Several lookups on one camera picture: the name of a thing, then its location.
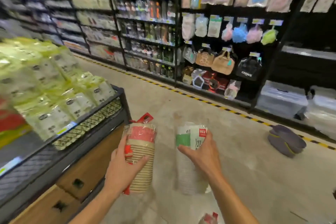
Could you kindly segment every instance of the red logo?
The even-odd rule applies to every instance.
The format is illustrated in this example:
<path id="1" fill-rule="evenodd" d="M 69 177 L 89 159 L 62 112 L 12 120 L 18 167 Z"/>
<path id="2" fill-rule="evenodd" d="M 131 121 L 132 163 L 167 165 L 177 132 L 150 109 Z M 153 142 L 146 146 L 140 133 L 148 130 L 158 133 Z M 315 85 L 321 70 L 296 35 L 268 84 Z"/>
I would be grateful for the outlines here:
<path id="1" fill-rule="evenodd" d="M 205 137 L 207 135 L 207 130 L 205 128 L 199 129 L 199 137 Z"/>

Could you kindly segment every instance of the concrete floor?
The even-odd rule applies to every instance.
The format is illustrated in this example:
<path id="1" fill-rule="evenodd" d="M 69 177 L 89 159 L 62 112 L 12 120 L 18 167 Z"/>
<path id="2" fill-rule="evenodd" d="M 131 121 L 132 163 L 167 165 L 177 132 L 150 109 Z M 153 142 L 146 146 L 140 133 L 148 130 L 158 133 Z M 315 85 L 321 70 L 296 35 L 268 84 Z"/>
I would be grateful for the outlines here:
<path id="1" fill-rule="evenodd" d="M 158 131 L 151 190 L 120 196 L 104 224 L 197 224 L 204 213 L 220 213 L 212 193 L 186 196 L 174 190 L 173 113 L 177 111 L 188 121 L 208 125 L 225 177 L 261 224 L 306 223 L 302 218 L 324 224 L 336 219 L 332 195 L 336 151 L 307 142 L 303 153 L 287 158 L 268 143 L 270 128 L 265 125 L 100 65 L 79 62 L 84 70 L 123 87 L 132 118 L 149 112 Z"/>

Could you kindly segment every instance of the person's left hand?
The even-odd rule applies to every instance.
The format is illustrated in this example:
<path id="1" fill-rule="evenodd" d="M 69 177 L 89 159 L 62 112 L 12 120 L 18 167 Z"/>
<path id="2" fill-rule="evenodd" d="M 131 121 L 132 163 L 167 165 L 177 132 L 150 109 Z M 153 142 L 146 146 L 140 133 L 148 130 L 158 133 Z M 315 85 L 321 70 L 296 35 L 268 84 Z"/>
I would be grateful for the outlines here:
<path id="1" fill-rule="evenodd" d="M 121 194 L 131 184 L 135 176 L 146 165 L 149 157 L 144 156 L 137 163 L 131 165 L 125 160 L 126 136 L 117 149 L 111 154 L 111 161 L 105 174 L 104 190 L 107 193 Z"/>

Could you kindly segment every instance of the stack of paper cups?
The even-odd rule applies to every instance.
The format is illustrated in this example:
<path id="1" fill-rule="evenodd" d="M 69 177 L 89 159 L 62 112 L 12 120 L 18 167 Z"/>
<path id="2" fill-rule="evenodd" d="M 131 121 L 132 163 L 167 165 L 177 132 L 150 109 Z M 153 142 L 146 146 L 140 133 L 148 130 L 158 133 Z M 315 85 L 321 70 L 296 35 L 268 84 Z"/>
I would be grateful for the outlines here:
<path id="1" fill-rule="evenodd" d="M 155 127 L 152 124 L 132 123 L 128 128 L 126 144 L 131 146 L 133 154 L 131 157 L 126 157 L 126 161 L 135 164 L 143 156 L 149 156 L 147 164 L 131 183 L 131 192 L 145 192 L 152 183 L 154 139 Z"/>
<path id="2" fill-rule="evenodd" d="M 203 143 L 207 128 L 187 122 L 176 131 L 176 146 L 184 145 L 197 150 Z M 183 194 L 202 194 L 207 191 L 208 182 L 191 160 L 176 149 L 177 189 Z"/>

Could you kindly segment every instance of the pink label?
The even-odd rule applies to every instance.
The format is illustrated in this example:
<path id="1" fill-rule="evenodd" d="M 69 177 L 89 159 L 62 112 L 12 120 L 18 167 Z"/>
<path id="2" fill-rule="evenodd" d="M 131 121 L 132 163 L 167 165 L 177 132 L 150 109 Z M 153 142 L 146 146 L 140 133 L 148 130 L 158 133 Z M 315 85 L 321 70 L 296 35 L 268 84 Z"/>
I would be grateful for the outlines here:
<path id="1" fill-rule="evenodd" d="M 200 128 L 199 137 L 206 137 L 206 135 L 207 135 L 207 130 L 205 128 Z"/>
<path id="2" fill-rule="evenodd" d="M 132 127 L 131 133 L 127 138 L 154 143 L 155 133 L 154 133 L 154 130 L 151 128 L 140 127 L 140 126 Z"/>

